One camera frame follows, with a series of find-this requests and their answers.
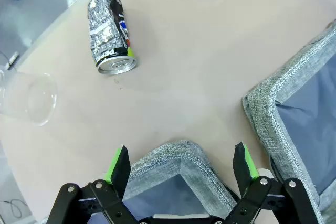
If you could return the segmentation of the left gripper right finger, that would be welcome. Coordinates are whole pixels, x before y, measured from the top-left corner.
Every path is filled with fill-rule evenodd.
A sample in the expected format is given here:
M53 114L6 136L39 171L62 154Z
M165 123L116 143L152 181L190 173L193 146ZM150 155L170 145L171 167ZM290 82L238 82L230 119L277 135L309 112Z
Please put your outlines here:
M261 210L272 211L279 223L318 223L303 182L261 176L242 142L235 146L233 171L241 199L224 223L254 223Z

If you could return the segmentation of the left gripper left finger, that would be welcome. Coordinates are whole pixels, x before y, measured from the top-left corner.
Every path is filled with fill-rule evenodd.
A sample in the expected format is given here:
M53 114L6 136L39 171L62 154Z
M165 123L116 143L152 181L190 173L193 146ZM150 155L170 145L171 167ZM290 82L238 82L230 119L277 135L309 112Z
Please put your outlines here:
M101 213L108 223L137 223L123 203L131 165L127 148L117 149L107 176L79 187L61 186L48 217L48 223L88 223L92 214Z

